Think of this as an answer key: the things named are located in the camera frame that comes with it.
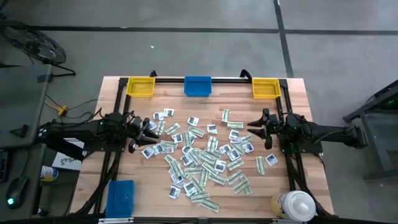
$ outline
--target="wooden tabletop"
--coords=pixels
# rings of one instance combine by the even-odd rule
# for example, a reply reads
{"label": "wooden tabletop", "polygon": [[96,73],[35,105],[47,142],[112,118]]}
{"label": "wooden tabletop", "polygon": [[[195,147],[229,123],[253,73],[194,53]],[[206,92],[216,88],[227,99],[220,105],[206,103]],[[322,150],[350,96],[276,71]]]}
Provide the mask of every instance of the wooden tabletop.
{"label": "wooden tabletop", "polygon": [[[102,108],[102,114],[113,112],[114,100],[118,89],[120,77],[104,77],[97,110]],[[304,81],[301,78],[288,79],[290,99],[293,112],[304,115],[309,121],[312,120],[308,98],[305,91]],[[123,110],[125,94],[122,97],[120,111]],[[207,124],[216,124],[219,140],[218,146],[229,143],[228,134],[231,129],[221,122],[223,109],[229,109],[229,120],[243,122],[244,128],[239,129],[239,136],[249,133],[246,124],[261,117],[262,109],[269,108],[270,114],[277,113],[275,100],[257,100],[252,97],[252,86],[250,84],[213,84],[210,97],[192,98],[186,97],[183,92],[182,83],[157,83],[155,96],[153,98],[131,98],[130,110],[142,118],[152,119],[153,112],[163,111],[164,108],[175,110],[173,117],[165,118],[165,129],[178,123],[181,128],[175,133],[182,133],[189,128],[187,119],[189,116],[199,118],[197,128],[206,131]],[[207,145],[209,134],[203,138],[197,138],[194,147],[204,149]],[[168,173],[169,165],[164,160],[165,154],[145,159],[141,151],[145,147],[136,149],[130,154],[127,150],[122,153],[119,166],[118,180],[134,180],[134,217],[218,217],[218,218],[272,218],[275,215],[270,210],[270,199],[273,195],[288,192],[289,180],[284,155],[280,152],[278,140],[273,136],[273,148],[264,149],[264,142],[253,136],[252,144],[254,152],[242,156],[244,165],[232,170],[226,170],[221,174],[228,177],[242,170],[248,177],[253,194],[244,195],[243,192],[235,194],[232,187],[225,183],[224,186],[208,180],[205,191],[210,194],[212,201],[220,205],[218,213],[213,213],[199,204],[192,204],[185,191],[182,190],[178,199],[169,198],[169,190],[172,179]],[[163,133],[160,139],[172,141],[171,136]],[[178,145],[178,150],[171,156],[175,159],[182,157],[181,148],[183,142]],[[265,163],[266,174],[260,175],[256,167],[256,156],[268,156],[273,153],[278,163],[272,167]],[[98,185],[104,153],[95,152],[83,161],[80,176],[73,197],[71,212],[78,210],[90,197]],[[303,164],[307,184],[312,193],[323,207],[333,213],[328,184],[325,171],[319,160],[311,154],[303,154]],[[222,160],[230,162],[226,155]],[[106,205],[108,190],[104,191],[102,211]]]}

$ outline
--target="gray floor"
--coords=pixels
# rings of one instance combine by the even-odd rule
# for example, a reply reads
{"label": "gray floor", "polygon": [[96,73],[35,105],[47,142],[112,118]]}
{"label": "gray floor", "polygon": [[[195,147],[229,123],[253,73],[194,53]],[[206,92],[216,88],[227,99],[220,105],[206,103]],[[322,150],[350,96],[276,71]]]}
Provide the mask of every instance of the gray floor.
{"label": "gray floor", "polygon": [[[280,6],[287,29],[398,29],[394,0],[280,0]],[[4,13],[29,24],[277,28],[271,0],[15,0]],[[156,70],[162,76],[236,76],[246,68],[255,77],[286,77],[278,34],[46,33],[66,50],[64,66],[78,73],[56,79],[49,90],[55,100],[70,106],[96,98],[105,75],[148,75]],[[294,75],[304,78],[314,121],[320,124],[344,125],[343,115],[398,77],[397,36],[288,35],[287,42]],[[4,42],[0,52],[2,63],[30,64]],[[92,104],[74,112],[94,108]],[[55,117],[52,110],[44,109],[43,122]],[[397,183],[362,180],[377,170],[369,149],[332,143],[323,147],[335,213],[396,222]],[[70,180],[76,177],[65,175]],[[59,187],[71,192],[73,185]],[[45,203],[52,215],[61,215],[68,195],[54,195],[53,202]]]}

